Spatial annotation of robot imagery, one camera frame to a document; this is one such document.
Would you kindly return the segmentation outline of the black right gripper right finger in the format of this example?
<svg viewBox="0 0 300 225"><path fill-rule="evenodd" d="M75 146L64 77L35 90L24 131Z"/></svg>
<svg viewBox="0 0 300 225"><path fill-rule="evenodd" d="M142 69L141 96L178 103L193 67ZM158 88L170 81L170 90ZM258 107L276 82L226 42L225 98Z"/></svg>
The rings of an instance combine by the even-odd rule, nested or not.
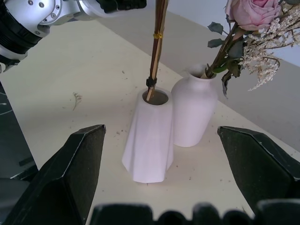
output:
<svg viewBox="0 0 300 225"><path fill-rule="evenodd" d="M266 134L218 127L234 180L252 210L267 199L300 199L300 162Z"/></svg>

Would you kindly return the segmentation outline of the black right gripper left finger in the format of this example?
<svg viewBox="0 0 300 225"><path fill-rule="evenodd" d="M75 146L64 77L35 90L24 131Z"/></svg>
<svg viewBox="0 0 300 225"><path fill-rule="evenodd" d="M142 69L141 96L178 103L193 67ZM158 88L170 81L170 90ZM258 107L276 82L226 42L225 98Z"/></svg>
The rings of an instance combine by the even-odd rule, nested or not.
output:
<svg viewBox="0 0 300 225"><path fill-rule="evenodd" d="M1 180L1 225L85 225L98 185L105 125L71 134L33 180Z"/></svg>

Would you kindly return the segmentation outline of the dried brown-stemmed flower bouquet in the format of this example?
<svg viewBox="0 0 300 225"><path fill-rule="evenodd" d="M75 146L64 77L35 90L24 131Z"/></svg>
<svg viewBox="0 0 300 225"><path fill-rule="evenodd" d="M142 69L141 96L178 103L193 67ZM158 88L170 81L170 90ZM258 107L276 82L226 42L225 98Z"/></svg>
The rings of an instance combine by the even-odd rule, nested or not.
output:
<svg viewBox="0 0 300 225"><path fill-rule="evenodd" d="M153 34L153 48L150 64L150 76L146 80L146 86L148 87L148 93L146 101L149 102L154 95L155 86L157 83L157 72L160 61L162 42L165 29L165 16L168 7L169 0L156 0L155 8L155 28Z"/></svg>

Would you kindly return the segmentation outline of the small dried flower sprig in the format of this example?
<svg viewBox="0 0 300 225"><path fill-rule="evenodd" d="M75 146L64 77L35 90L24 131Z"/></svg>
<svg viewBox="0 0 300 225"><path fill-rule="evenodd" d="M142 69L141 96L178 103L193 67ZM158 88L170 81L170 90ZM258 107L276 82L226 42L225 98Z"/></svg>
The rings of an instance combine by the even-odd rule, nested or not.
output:
<svg viewBox="0 0 300 225"><path fill-rule="evenodd" d="M75 110L75 108L81 103L82 101L82 95L80 95L79 93L74 92L73 96L75 98L75 104L73 107L73 111Z"/></svg>

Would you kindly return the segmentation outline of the pink rose flower bouquet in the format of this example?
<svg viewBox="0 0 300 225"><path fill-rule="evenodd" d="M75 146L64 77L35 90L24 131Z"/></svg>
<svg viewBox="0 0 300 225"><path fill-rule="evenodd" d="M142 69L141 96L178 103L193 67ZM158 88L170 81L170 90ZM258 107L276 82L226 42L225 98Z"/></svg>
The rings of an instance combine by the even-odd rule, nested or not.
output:
<svg viewBox="0 0 300 225"><path fill-rule="evenodd" d="M271 81L280 67L273 50L300 45L300 0L227 0L229 32L226 38L212 39L209 48L219 48L204 77L222 77L223 95L228 82L243 69L257 75L254 89Z"/></svg>

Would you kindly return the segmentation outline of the white round-shouldered vase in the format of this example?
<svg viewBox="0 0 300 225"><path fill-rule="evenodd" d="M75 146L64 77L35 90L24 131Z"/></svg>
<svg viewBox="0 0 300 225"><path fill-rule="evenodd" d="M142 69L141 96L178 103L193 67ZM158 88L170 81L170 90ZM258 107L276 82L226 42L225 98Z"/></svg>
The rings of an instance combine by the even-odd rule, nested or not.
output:
<svg viewBox="0 0 300 225"><path fill-rule="evenodd" d="M187 76L173 86L173 143L180 147L197 145L215 111L218 94L212 79L206 77L205 66L195 64Z"/></svg>

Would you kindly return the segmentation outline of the white twisted faceted vase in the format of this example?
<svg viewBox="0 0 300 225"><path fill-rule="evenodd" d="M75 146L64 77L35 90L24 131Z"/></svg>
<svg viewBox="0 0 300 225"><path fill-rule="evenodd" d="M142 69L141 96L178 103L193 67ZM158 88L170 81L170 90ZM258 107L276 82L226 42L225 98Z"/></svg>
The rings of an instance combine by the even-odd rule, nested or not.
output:
<svg viewBox="0 0 300 225"><path fill-rule="evenodd" d="M146 96L146 89L137 95L122 163L133 181L157 183L173 162L173 99L162 88Z"/></svg>

